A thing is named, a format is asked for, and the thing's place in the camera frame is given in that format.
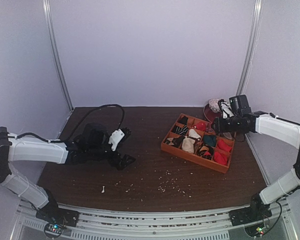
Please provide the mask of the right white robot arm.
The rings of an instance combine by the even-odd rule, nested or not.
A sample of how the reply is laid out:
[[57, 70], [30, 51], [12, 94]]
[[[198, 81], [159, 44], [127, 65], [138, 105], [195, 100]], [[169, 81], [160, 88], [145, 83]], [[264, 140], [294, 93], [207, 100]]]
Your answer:
[[222, 114], [212, 123], [217, 134], [236, 132], [266, 135], [298, 150], [292, 169], [258, 193], [257, 202], [247, 208], [248, 219], [256, 221], [266, 212], [266, 205], [300, 189], [300, 123], [280, 118], [273, 113], [252, 111], [244, 94], [231, 97], [229, 102], [220, 99], [217, 104]]

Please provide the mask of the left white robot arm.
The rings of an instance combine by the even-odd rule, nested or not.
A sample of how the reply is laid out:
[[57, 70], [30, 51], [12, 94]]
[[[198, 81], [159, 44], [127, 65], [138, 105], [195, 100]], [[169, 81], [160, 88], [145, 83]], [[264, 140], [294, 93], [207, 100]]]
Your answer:
[[118, 147], [131, 134], [118, 128], [111, 134], [98, 123], [85, 125], [82, 134], [72, 140], [44, 139], [32, 132], [16, 135], [0, 127], [0, 185], [28, 200], [51, 222], [62, 218], [62, 211], [50, 191], [37, 186], [18, 172], [13, 162], [50, 162], [59, 165], [84, 164], [106, 160], [117, 170], [135, 162], [135, 158], [118, 152]]

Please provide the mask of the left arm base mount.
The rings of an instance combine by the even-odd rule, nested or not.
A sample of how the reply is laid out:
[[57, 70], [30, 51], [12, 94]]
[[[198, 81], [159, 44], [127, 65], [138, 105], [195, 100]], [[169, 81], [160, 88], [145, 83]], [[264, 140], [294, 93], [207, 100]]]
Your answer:
[[36, 209], [36, 218], [47, 223], [43, 227], [43, 233], [48, 239], [55, 240], [70, 229], [76, 227], [80, 213], [65, 208], [55, 208], [48, 211]]

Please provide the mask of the dark green patterned sock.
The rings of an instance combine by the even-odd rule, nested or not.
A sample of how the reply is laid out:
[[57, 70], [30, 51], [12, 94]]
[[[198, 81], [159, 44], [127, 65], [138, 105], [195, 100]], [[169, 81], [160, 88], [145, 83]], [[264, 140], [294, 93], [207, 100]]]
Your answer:
[[215, 135], [209, 135], [209, 134], [205, 134], [203, 136], [203, 143], [205, 145], [211, 146], [211, 147], [215, 147], [217, 144], [217, 137]]

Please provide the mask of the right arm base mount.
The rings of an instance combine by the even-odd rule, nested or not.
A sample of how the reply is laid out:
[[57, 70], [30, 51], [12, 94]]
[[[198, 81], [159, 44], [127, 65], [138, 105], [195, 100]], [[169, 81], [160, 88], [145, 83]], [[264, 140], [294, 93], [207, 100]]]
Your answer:
[[244, 207], [229, 212], [229, 218], [233, 227], [244, 227], [246, 234], [250, 237], [261, 237], [266, 233], [268, 220], [270, 224], [270, 217], [272, 212], [269, 209], [259, 209], [254, 207]]

